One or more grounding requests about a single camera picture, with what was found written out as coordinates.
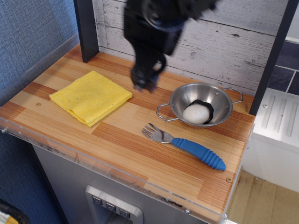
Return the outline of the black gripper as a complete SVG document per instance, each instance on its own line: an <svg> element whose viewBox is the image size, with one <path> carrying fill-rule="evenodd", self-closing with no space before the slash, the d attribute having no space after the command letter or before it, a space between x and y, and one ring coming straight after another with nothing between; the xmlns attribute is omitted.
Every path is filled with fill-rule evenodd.
<svg viewBox="0 0 299 224"><path fill-rule="evenodd" d="M184 20L175 0L128 0L124 9L124 37L135 51L131 70L134 88L153 93L180 38Z"/></svg>

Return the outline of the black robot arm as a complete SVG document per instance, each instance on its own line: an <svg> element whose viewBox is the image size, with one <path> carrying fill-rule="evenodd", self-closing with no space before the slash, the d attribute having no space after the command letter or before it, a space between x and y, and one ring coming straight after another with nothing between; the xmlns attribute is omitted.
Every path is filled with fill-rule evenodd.
<svg viewBox="0 0 299 224"><path fill-rule="evenodd" d="M166 56L173 54L185 21L215 9L214 0L128 0L124 8L124 37L135 52L131 80L139 90L154 91Z"/></svg>

